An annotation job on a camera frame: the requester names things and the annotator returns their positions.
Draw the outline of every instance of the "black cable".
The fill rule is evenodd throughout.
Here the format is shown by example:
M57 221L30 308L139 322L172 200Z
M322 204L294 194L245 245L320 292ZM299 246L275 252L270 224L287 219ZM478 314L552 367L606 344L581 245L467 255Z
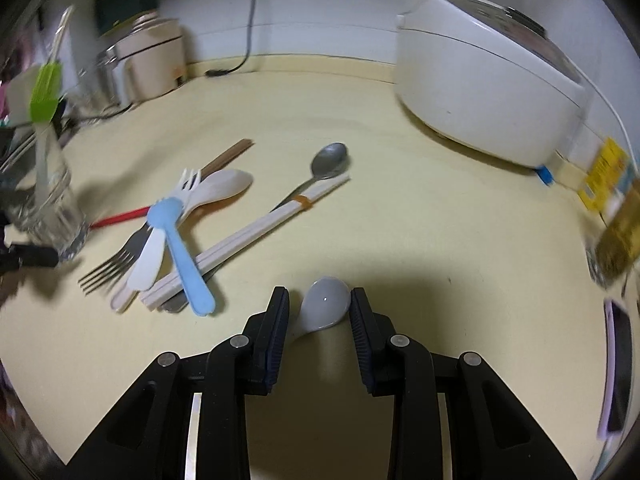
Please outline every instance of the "black cable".
M133 104L127 105L126 107L122 108L121 110L118 110L116 112L112 112L110 114L94 115L94 116L89 116L89 117L64 116L64 118L66 118L67 120L73 120L76 123L85 123L87 121L99 121L99 120L102 120L102 119L113 119L114 117L117 117L120 114L123 114L124 112L129 110L132 106L133 106ZM33 121L27 121L25 123L9 124L8 127L9 128L24 128L25 126L31 126L32 124L33 124Z
M244 53L244 59L240 64L233 68L227 68L226 70L207 70L204 75L207 77L219 77L221 75L231 74L238 70L242 65L246 63L251 55L251 39L254 28L254 15L255 15L255 0L251 0L251 7L249 8L249 21L246 26L246 51Z

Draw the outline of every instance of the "rubber band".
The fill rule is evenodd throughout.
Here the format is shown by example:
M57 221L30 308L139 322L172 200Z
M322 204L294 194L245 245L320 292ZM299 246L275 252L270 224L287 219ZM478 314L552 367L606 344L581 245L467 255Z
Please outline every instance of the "rubber band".
M303 210L311 209L311 205L313 204L313 202L304 195L296 195L292 200L298 202L302 206Z

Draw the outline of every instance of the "metal fork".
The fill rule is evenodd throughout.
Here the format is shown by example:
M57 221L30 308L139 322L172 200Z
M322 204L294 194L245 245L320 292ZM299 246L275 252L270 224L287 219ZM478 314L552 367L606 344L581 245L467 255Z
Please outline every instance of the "metal fork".
M190 190L200 183L200 172L192 170L187 175L184 170L172 191L172 196L182 190ZM101 286L119 279L129 270L142 254L146 241L151 235L151 227L145 223L140 229L135 231L124 245L109 259L92 269L78 280L78 284L85 294L91 294Z
M78 280L85 294L91 294L101 286L123 275L140 257L142 249L151 234L151 227L144 224L135 231L111 258L101 263Z

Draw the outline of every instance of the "white chopsticks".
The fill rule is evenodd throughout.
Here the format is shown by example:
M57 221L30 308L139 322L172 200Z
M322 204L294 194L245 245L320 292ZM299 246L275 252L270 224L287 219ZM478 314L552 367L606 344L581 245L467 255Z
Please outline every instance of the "white chopsticks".
M300 194L309 202L316 202L319 198L328 194L336 187L344 184L349 179L348 174L342 174L334 178L319 180L306 191ZM255 222L228 236L212 248L196 256L196 265L201 273L205 273L216 265L221 264L247 245L267 234L273 228L282 224L304 208L301 202L291 200L285 205L271 211L267 215L258 218ZM174 271L159 280L153 287L140 294L140 300L150 310L153 310L182 290L180 277Z

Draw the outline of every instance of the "white cable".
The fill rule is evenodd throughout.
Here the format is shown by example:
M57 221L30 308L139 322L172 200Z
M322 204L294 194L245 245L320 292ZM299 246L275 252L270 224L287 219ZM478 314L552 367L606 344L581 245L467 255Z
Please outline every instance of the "white cable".
M631 156L631 162L634 165L634 170L636 170L636 174L640 174L640 171L638 170L638 162L636 161L636 156L634 155L634 149L631 146L631 139L629 139L629 135L626 132L626 128L625 125L622 123L622 119L620 118L620 116L618 115L618 112L616 111L616 109L613 107L613 105L611 104L611 102L605 97L605 95L600 91L600 89L596 86L596 83L594 83L589 76L587 76L584 71L577 66L573 61L571 61L571 64L574 66L574 68L578 71L578 73L584 78L584 80L589 83L589 85L591 85L591 87L593 87L593 89L596 91L596 94L598 94L600 97L602 97L602 100L604 101L604 104L606 104L609 107L609 110L611 110L613 112L614 117L616 118L616 120L618 121L618 124L620 125L620 129L622 130L622 134L625 136L625 140L626 140L626 145L629 148L629 155Z

